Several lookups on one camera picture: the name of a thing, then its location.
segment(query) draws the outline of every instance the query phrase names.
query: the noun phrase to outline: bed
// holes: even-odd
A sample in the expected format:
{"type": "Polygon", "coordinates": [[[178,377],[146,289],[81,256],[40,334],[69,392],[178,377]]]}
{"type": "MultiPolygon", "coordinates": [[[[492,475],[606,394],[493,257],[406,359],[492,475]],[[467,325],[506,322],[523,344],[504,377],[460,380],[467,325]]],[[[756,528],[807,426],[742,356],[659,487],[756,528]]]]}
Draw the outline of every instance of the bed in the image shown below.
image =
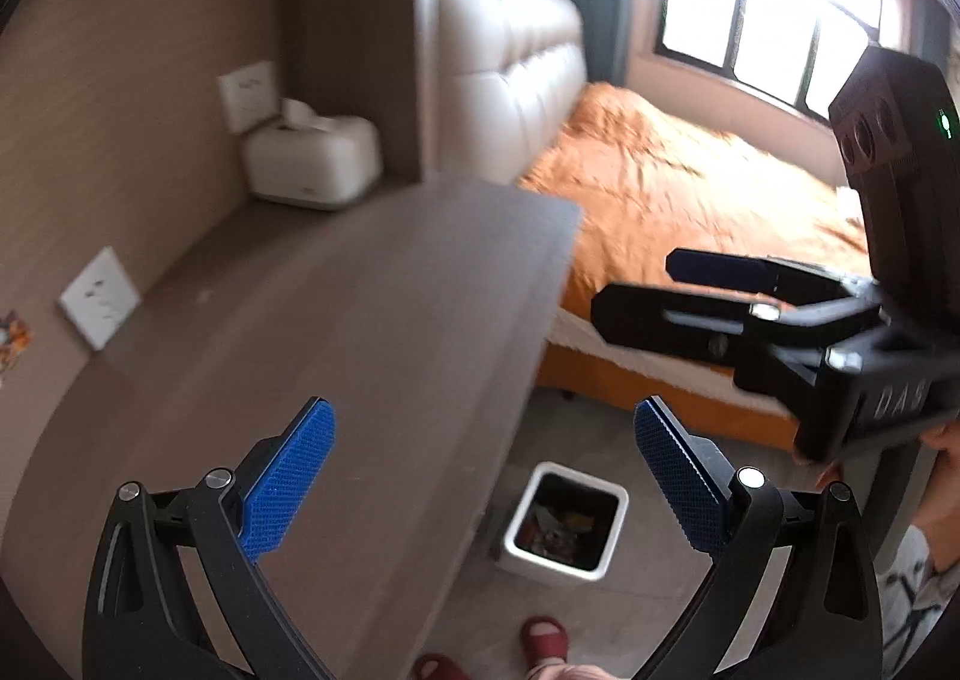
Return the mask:
{"type": "Polygon", "coordinates": [[[869,273],[863,228],[808,172],[588,85],[581,27],[568,0],[440,0],[440,166],[584,210],[538,384],[624,408],[656,393],[696,431],[789,450],[784,407],[722,370],[607,345],[589,300],[608,282],[672,284],[679,246],[869,273]]]}

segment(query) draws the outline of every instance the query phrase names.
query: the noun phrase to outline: sticker on wall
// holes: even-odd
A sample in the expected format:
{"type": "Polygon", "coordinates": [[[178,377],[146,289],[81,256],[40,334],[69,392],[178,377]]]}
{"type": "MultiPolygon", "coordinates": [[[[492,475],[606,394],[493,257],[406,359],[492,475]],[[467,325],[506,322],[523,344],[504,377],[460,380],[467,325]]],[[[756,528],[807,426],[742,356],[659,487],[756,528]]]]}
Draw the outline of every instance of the sticker on wall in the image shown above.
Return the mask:
{"type": "Polygon", "coordinates": [[[30,327],[16,312],[0,317],[0,387],[3,386],[4,375],[16,366],[16,361],[33,338],[30,327]]]}

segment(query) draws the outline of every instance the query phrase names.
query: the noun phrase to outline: orange bedsheet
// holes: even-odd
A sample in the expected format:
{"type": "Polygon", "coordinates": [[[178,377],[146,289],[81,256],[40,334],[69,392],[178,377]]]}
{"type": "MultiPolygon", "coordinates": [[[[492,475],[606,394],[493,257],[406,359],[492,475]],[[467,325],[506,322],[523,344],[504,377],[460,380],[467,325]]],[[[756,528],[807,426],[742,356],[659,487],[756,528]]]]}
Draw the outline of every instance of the orange bedsheet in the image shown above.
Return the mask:
{"type": "Polygon", "coordinates": [[[584,209],[562,303],[584,319],[609,282],[672,284],[664,260],[675,247],[870,274],[863,227],[843,219],[833,188],[627,89],[587,87],[518,184],[584,209]]]}

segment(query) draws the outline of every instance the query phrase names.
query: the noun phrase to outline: white tissue box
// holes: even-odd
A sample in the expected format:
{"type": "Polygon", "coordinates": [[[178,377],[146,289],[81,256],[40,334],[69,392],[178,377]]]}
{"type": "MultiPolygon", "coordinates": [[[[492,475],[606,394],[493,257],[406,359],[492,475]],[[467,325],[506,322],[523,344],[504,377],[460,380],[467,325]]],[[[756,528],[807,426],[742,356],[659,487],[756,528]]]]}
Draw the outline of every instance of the white tissue box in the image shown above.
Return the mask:
{"type": "Polygon", "coordinates": [[[376,127],[363,118],[296,128],[277,118],[247,137],[243,160],[253,195],[311,209],[347,206],[383,170],[376,127]]]}

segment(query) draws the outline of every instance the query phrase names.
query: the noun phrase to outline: trash bin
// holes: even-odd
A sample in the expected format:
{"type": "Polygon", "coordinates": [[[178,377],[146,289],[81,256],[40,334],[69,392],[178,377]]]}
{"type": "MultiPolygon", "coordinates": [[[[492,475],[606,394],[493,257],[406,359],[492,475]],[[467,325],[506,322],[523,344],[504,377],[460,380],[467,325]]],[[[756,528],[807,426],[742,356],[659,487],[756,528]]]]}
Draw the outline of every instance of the trash bin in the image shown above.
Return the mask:
{"type": "Polygon", "coordinates": [[[546,461],[507,526],[498,565],[549,585],[601,579],[630,501],[620,485],[546,461]]]}

